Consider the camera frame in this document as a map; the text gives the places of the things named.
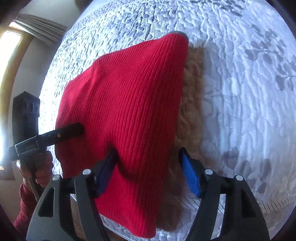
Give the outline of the left hand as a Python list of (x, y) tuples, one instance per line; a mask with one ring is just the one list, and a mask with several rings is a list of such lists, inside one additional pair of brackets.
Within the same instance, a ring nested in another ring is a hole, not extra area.
[[(53, 176), (52, 168), (54, 165), (51, 152), (46, 151), (44, 153), (36, 153), (33, 157), (33, 163), (36, 166), (35, 181), (37, 184), (45, 188)], [(30, 192), (33, 192), (29, 184), (29, 178), (32, 178), (32, 175), (28, 166), (21, 160), (16, 162), (16, 166), (23, 177), (25, 187)]]

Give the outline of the red sleeved left forearm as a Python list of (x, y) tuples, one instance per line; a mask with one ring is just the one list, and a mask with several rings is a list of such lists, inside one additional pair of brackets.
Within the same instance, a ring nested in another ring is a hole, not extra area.
[(20, 213), (14, 221), (14, 227), (25, 236), (36, 208), (37, 201), (32, 192), (27, 190), (26, 186), (22, 184), (20, 186)]

